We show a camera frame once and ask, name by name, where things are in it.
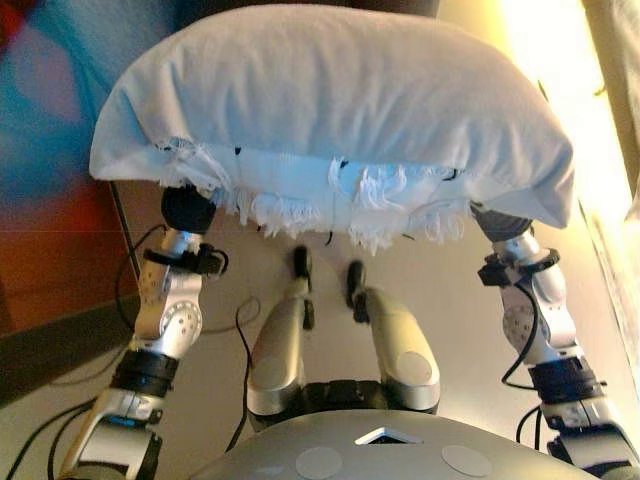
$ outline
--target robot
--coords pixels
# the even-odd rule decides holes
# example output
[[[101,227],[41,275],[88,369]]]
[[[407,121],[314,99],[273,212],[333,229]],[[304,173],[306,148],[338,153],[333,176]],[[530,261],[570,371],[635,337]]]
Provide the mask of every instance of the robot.
[[[153,478],[162,441],[150,427],[200,333],[202,276],[226,267],[202,243],[215,210],[194,187],[165,190],[169,229],[145,253],[135,334],[60,479]],[[313,307],[305,298],[310,256],[299,248],[296,278],[252,353],[247,404],[254,425],[267,428],[193,478],[640,478],[638,454],[576,340],[558,252],[538,245],[528,219],[481,205],[474,216],[493,243],[479,275],[500,289],[504,333],[519,353],[513,369],[529,367],[541,413],[558,432],[551,456],[433,415],[439,371],[429,344],[399,301],[367,286],[357,261],[347,303],[356,321],[371,325],[381,381],[303,385],[301,335],[313,325]]]
[[[249,193],[267,195],[262,200],[276,194],[308,200],[305,195],[311,189],[302,183],[309,182],[309,186],[322,187],[321,192],[316,192],[318,195],[334,189],[334,193],[329,192],[334,220],[320,225],[335,225],[338,200],[345,212],[351,210],[356,198],[377,211],[397,207],[385,197],[385,191],[401,191],[407,184],[407,175],[398,166],[401,161],[414,162],[411,167],[433,167],[429,170],[433,175],[424,177],[429,182],[421,184],[430,191],[430,182],[436,178],[434,172],[440,171],[435,167],[444,164],[428,163],[425,152],[428,159],[439,159],[450,158],[451,150],[462,150],[467,160],[484,162],[483,172],[487,162],[494,162],[491,165],[499,179],[499,173],[509,169],[509,162],[526,164],[521,173],[527,180],[549,180],[547,190],[537,193],[545,200],[557,196],[560,200],[554,204],[556,209],[567,208],[570,195],[560,193],[568,192],[571,186],[570,145],[542,97],[508,60],[453,30],[440,29],[435,24],[427,26],[408,17],[360,15],[348,9],[290,8],[229,13],[217,20],[203,20],[167,39],[124,74],[103,109],[94,136],[92,174],[111,180],[155,180],[169,186],[162,199],[162,213],[169,229],[161,244],[145,253],[139,280],[141,308],[129,350],[69,450],[61,479],[153,478],[161,440],[151,426],[161,421],[179,361],[201,331],[198,295],[202,276],[220,274],[227,264],[221,252],[203,243],[216,206],[232,210],[237,207],[242,218],[240,207],[251,204]],[[271,22],[266,26],[265,17]],[[246,38],[238,35],[238,29]],[[296,48],[281,48],[281,37],[271,35],[274,29],[284,31],[287,44]],[[344,43],[341,35],[334,35],[336,32],[346,35]],[[411,38],[413,43],[408,45],[407,39]],[[251,55],[244,55],[246,45],[251,45]],[[429,50],[427,45],[436,48]],[[203,52],[219,54],[221,63],[215,63],[215,55],[200,58],[198,55]],[[278,57],[278,52],[297,52],[295,61],[287,55]],[[216,71],[222,78],[220,90],[209,90],[215,83],[211,81],[214,75],[205,70],[212,64],[220,67]],[[441,77],[434,80],[434,71]],[[272,75],[260,83],[256,72]],[[318,77],[323,77],[326,85],[318,82]],[[407,83],[407,78],[414,80]],[[375,79],[379,84],[373,88],[363,79]],[[452,79],[457,81],[455,88]],[[298,83],[304,88],[293,88]],[[416,101],[417,89],[424,85],[429,86],[420,90],[424,102],[420,105],[424,108],[409,108]],[[379,107],[369,111],[367,106],[359,112],[358,128],[351,128],[357,113],[352,111],[352,99],[336,101],[327,108],[330,102],[326,92],[340,93],[346,86],[353,95],[373,88],[363,99]],[[225,90],[233,95],[225,96]],[[466,99],[466,103],[459,103],[458,97]],[[488,108],[490,118],[510,115],[516,123],[505,126],[486,122],[487,111],[482,109],[475,117],[464,113],[467,105],[478,103]],[[308,107],[310,113],[302,109],[300,115],[292,115],[292,109],[299,105]],[[395,115],[387,115],[392,118],[392,125],[381,131],[376,122],[386,118],[381,115],[392,111],[391,106],[397,107],[393,110]],[[433,118],[420,115],[423,110]],[[463,111],[459,117],[458,110]],[[430,121],[437,128],[426,135],[424,127]],[[469,125],[470,142],[461,143],[458,136],[446,135],[465,132]],[[235,136],[227,138],[229,131]],[[274,138],[274,131],[280,137]],[[514,137],[514,131],[523,133]],[[539,133],[540,139],[532,133]],[[483,136],[500,141],[479,144],[476,140]],[[537,139],[533,146],[524,142],[532,136]],[[434,141],[423,144],[424,139]],[[211,155],[200,142],[211,145]],[[503,150],[504,159],[499,155]],[[526,155],[529,150],[533,150],[531,158]],[[247,155],[242,161],[241,151]],[[269,155],[263,157],[257,152]],[[276,164],[273,157],[277,155],[285,156],[286,162]],[[293,162],[292,156],[302,156],[305,161]],[[549,164],[543,168],[542,162],[548,158],[559,158],[561,168]],[[251,161],[253,170],[247,167],[244,173],[263,182],[249,185],[232,181],[229,172]],[[363,169],[359,180],[362,188],[351,192],[356,195],[349,195],[340,190],[336,172],[343,167],[345,172],[352,167],[355,172],[358,162],[358,168]],[[370,164],[386,165],[396,173],[389,178],[370,177]],[[279,177],[275,165],[281,168]],[[271,312],[251,355],[246,403],[256,429],[261,431],[193,478],[640,478],[638,454],[576,340],[559,254],[540,247],[533,235],[531,219],[547,218],[548,223],[549,218],[555,217],[535,210],[530,196],[520,199],[528,208],[510,210],[507,207],[513,207],[514,197],[504,200],[509,192],[501,182],[484,184],[483,196],[479,196],[478,189],[456,190],[451,182],[460,173],[456,168],[473,170],[473,165],[446,166],[454,169],[451,176],[437,177],[448,189],[445,193],[465,194],[465,207],[469,198],[483,199],[484,205],[471,203],[471,208],[493,244],[493,253],[486,258],[479,275],[485,285],[500,289],[504,333],[518,352],[503,381],[508,382],[509,374],[518,365],[529,367],[533,387],[524,388],[537,391],[540,415],[558,432],[548,445],[551,455],[435,416],[440,378],[429,344],[400,301],[367,284],[358,262],[349,269],[347,303],[353,308],[356,321],[371,326],[380,381],[304,385],[301,336],[304,328],[312,327],[313,305],[307,298],[311,287],[310,256],[305,249],[298,249],[294,255],[295,278]],[[297,190],[289,194],[283,185],[294,183],[294,168],[304,175],[297,177],[301,185],[293,185]],[[316,170],[320,173],[314,183],[309,177]],[[529,178],[534,170],[538,176]],[[265,185],[263,177],[277,177],[277,185]],[[424,192],[413,197],[424,202],[432,200]],[[451,193],[451,198],[460,197]],[[503,203],[492,207],[489,202],[495,198],[502,198]],[[304,210],[298,203],[293,206],[296,208],[291,210]],[[509,212],[522,217],[505,214]],[[255,217],[259,224],[273,227],[268,221],[262,222],[258,213]],[[346,220],[339,224],[340,231],[346,231],[347,224]]]

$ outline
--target frayed fabric edge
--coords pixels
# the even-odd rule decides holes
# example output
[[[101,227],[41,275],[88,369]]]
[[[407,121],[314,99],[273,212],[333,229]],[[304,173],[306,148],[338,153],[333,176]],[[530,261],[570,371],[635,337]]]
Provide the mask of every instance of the frayed fabric edge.
[[[251,212],[259,225],[265,226],[265,237],[284,230],[292,238],[312,230],[321,219],[320,212],[306,200],[280,197],[271,193],[256,195]]]
[[[464,235],[464,218],[471,217],[471,202],[457,199],[425,205],[409,217],[409,231],[424,231],[427,238],[442,244],[460,240]]]

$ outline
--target floor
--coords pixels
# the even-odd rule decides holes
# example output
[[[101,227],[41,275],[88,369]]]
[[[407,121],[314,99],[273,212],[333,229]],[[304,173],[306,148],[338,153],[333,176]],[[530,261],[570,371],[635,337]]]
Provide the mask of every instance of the floor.
[[[161,220],[160,191],[155,185],[132,182],[121,185],[120,191],[134,237]],[[426,334],[442,376],[438,414],[513,438],[518,420],[537,398],[500,384],[499,378],[516,355],[502,334],[498,291],[483,287],[476,275],[490,253],[490,244],[470,219],[465,226],[459,242],[436,245],[420,237],[400,238],[392,248],[371,257],[340,235],[329,245],[325,245],[325,234],[305,234],[297,240],[283,235],[265,239],[255,225],[241,227],[236,218],[219,212],[207,240],[224,249],[231,264],[222,279],[205,283],[201,294],[205,328],[231,326],[237,306],[255,296],[262,312],[245,327],[250,343],[255,341],[261,323],[291,278],[291,250],[305,244],[314,261],[311,298],[316,312],[315,329],[305,333],[307,380],[375,379],[377,364],[368,327],[352,321],[343,300],[347,265],[361,258],[369,284],[402,299]],[[608,394],[617,403],[631,438],[640,445],[640,405],[585,225],[575,215],[568,229],[539,225],[536,236],[542,245],[561,253],[569,309],[580,343],[599,379],[608,382]],[[66,379],[95,372],[108,358],[105,355]],[[241,414],[244,362],[242,343],[234,331],[201,337],[181,361],[165,418],[157,426],[164,438],[158,480],[185,478],[222,454]],[[6,474],[37,425],[99,393],[109,378],[110,372],[76,387],[46,386],[0,410],[0,475]],[[517,372],[515,378],[527,381],[526,371]],[[44,476],[55,430],[34,443],[15,478]],[[63,437],[56,465],[74,430]],[[247,426],[242,438],[251,434]],[[532,436],[532,429],[526,429],[525,442],[532,444]],[[552,437],[545,429],[544,440]]]

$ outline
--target pillowcase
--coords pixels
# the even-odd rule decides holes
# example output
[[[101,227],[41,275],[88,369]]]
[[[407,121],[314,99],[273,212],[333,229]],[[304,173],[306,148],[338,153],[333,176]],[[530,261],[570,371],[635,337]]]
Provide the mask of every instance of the pillowcase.
[[[192,183],[241,220],[460,233],[470,201],[556,227],[571,146],[494,48],[436,20],[319,5],[225,12],[165,39],[120,78],[91,150],[96,178]]]

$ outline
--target pillow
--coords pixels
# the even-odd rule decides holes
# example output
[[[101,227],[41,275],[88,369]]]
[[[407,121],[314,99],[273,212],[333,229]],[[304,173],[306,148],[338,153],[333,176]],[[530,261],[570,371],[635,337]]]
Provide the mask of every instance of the pillow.
[[[567,224],[571,146],[494,48],[436,20],[270,5],[201,20],[146,52],[100,114],[91,173],[192,183],[295,235],[372,249],[460,233],[470,201]]]

